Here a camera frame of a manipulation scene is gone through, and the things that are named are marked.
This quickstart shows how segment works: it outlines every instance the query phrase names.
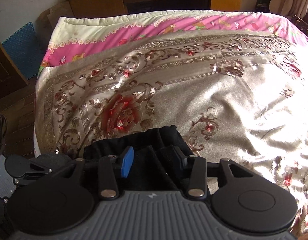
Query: satin bedspread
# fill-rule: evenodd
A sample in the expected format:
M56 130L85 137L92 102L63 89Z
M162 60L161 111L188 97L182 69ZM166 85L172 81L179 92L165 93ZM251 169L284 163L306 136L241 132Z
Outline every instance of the satin bedspread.
M308 230L308 46L265 32L168 33L44 68L36 99L42 153L75 158L95 140L174 124L194 154L290 191L292 232Z

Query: black cloth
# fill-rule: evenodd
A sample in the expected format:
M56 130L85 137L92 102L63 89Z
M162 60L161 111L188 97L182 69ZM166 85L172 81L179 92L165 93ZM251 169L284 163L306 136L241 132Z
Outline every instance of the black cloth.
M117 179L120 191L180 190L186 187L187 180L179 180L174 174L173 151L174 147L179 147L186 156L191 155L192 151L174 125L96 141L85 147L84 158L88 161L107 155L119 156L127 146L134 148L134 162L128 178ZM93 173L87 176L95 178Z

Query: white logo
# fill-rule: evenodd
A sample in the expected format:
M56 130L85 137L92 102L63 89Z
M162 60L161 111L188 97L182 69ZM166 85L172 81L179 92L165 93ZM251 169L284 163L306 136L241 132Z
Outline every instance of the white logo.
M157 195L155 193L151 193L148 195L151 199L153 199L154 197L156 197Z

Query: wooden floor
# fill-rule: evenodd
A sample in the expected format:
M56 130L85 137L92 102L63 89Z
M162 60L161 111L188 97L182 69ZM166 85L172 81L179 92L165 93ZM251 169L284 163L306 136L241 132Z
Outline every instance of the wooden floor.
M0 113L7 119L5 137L6 156L17 154L34 157L34 95L36 77L29 80L27 87L0 99Z

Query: large red rose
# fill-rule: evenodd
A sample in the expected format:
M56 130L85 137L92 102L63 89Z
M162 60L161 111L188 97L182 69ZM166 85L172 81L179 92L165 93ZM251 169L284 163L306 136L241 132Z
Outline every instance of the large red rose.
M135 95L114 95L102 113L102 130L107 135L126 134L142 119Z

